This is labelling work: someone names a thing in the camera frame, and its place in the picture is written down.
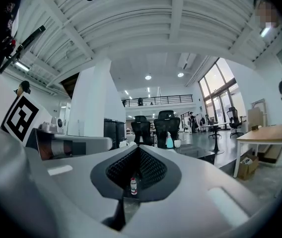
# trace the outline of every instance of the glass railing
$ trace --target glass railing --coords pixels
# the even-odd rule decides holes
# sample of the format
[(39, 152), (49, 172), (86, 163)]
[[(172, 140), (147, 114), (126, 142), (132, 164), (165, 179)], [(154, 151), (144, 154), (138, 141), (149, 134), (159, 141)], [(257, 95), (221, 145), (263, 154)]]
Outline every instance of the glass railing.
[(122, 100), (125, 107), (138, 107), (138, 106), (151, 106), (151, 105), (162, 105), (162, 104), (179, 104), (179, 103), (190, 103), (193, 102), (192, 94), (188, 95), (173, 95), (173, 96), (160, 96), (138, 99)]

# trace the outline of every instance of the blue spray bottle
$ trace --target blue spray bottle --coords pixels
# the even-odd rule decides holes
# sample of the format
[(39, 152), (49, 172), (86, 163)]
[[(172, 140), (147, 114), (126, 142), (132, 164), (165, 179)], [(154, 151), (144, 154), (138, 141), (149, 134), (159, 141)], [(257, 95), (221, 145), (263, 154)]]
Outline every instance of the blue spray bottle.
[(170, 132), (167, 132), (166, 146), (167, 146), (167, 148), (173, 148), (173, 140), (171, 138)]

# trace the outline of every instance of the ceiling light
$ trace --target ceiling light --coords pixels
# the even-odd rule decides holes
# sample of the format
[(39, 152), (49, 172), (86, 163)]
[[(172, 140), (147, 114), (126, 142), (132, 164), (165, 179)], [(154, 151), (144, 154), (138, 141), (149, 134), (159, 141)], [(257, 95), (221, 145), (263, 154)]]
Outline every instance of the ceiling light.
[(29, 67), (25, 66), (24, 64), (20, 63), (19, 61), (17, 61), (15, 64), (16, 64), (17, 66), (19, 66), (19, 67), (20, 67), (21, 69), (23, 69), (23, 70), (26, 70), (26, 71), (29, 71), (29, 70), (30, 70)]
[(260, 33), (261, 37), (264, 37), (270, 30), (271, 27), (266, 27), (264, 30), (262, 30), (262, 32)]

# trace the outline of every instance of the black mesh office chair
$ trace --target black mesh office chair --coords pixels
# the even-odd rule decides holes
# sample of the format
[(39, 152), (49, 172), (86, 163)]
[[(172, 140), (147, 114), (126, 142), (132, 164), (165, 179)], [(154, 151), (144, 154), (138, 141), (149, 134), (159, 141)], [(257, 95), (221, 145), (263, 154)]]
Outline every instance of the black mesh office chair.
[(153, 121), (156, 129), (158, 148), (166, 148), (167, 132), (171, 134), (174, 145), (174, 141), (178, 139), (180, 122), (181, 119), (175, 117), (172, 110), (160, 111), (158, 119)]
[(136, 116), (135, 121), (131, 123), (131, 127), (135, 133), (135, 143), (152, 145), (153, 140), (150, 135), (150, 122), (146, 120), (145, 116)]
[(231, 138), (232, 135), (243, 135), (243, 132), (237, 132), (237, 128), (242, 125), (242, 117), (240, 117), (239, 121), (237, 109), (235, 107), (230, 107), (228, 109), (227, 115), (230, 121), (229, 126), (232, 129), (235, 129), (235, 132), (231, 133), (229, 137)]

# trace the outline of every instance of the large window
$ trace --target large window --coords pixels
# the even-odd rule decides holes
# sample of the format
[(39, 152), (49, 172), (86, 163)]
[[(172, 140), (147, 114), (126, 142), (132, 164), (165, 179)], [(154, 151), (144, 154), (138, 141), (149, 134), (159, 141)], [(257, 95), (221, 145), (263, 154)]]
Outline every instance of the large window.
[(204, 78), (200, 81), (200, 84), (201, 84), (201, 88), (202, 88), (204, 97), (207, 97), (210, 94), (210, 92), (207, 88), (207, 85), (206, 85)]
[(224, 58), (218, 59), (217, 66), (220, 69), (222, 75), (224, 76), (226, 82), (229, 82), (231, 79), (234, 78), (234, 75), (232, 74), (231, 69), (229, 68)]
[(238, 116), (246, 116), (239, 87), (225, 59), (219, 58), (199, 83), (210, 119), (229, 122), (227, 112), (230, 107), (237, 109)]
[(205, 75), (205, 79), (209, 85), (211, 93), (225, 84), (216, 64)]

